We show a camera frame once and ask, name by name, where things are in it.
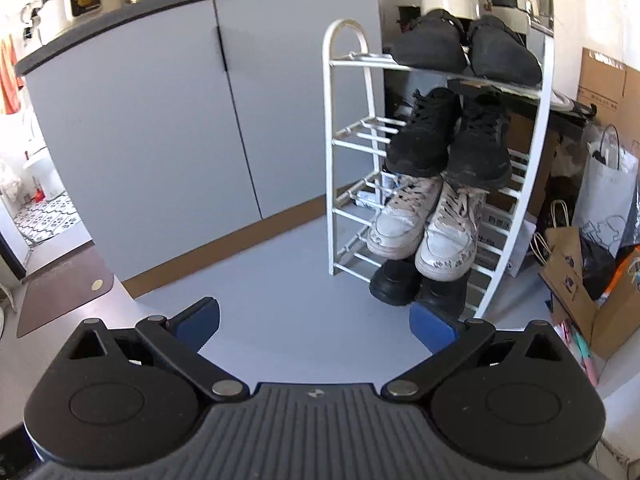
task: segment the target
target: white plastic bag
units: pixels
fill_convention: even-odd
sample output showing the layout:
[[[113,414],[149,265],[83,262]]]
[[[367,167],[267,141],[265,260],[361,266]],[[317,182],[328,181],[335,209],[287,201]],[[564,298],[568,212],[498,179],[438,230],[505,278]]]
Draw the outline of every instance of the white plastic bag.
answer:
[[[638,159],[620,146],[618,132],[612,126],[587,147],[591,156],[575,204],[573,225],[616,256],[636,190]]]
[[[3,194],[7,195],[11,202],[15,202],[18,198],[18,192],[20,191],[20,184],[22,181],[9,168],[9,165],[4,160],[0,160],[0,190]]]

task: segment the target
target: brown paper bag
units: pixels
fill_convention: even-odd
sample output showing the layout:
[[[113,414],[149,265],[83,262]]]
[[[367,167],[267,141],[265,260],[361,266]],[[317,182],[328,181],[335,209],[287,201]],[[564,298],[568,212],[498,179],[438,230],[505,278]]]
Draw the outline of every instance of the brown paper bag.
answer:
[[[546,242],[553,251],[559,248],[568,258],[567,263],[575,270],[582,281],[582,250],[580,249],[580,231],[576,227],[551,227],[545,232]],[[551,319],[554,325],[559,325],[569,319],[569,315],[562,308],[555,296],[551,297]]]
[[[591,349],[608,359],[640,327],[640,251],[596,315]]]
[[[587,343],[591,343],[596,305],[585,290],[582,279],[570,265],[570,259],[561,248],[556,248],[540,271],[540,276],[571,315]]]

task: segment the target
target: door mat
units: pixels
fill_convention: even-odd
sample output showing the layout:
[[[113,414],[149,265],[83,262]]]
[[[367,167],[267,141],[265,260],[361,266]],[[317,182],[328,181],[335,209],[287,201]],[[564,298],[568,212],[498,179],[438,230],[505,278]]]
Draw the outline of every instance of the door mat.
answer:
[[[112,287],[113,273],[95,246],[86,248],[27,285],[17,337],[100,298]]]

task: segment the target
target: toilet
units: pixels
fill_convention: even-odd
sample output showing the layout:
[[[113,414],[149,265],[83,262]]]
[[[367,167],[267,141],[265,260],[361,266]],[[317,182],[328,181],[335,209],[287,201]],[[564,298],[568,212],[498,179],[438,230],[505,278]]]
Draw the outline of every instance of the toilet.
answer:
[[[22,168],[40,183],[47,202],[64,192],[65,186],[62,184],[56,167],[53,165],[48,148],[42,148],[39,152],[31,155],[31,158],[24,163]]]

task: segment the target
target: white sneaker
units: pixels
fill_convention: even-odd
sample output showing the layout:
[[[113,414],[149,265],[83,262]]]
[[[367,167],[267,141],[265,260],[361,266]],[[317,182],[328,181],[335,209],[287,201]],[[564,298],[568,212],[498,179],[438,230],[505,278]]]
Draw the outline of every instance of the white sneaker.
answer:
[[[486,193],[462,187],[457,192],[446,182],[424,240],[415,255],[415,267],[437,282],[462,278],[476,259],[478,224]]]
[[[398,192],[376,216],[369,235],[369,251],[387,260],[403,260],[415,253],[427,217],[433,212],[442,179],[401,176]]]

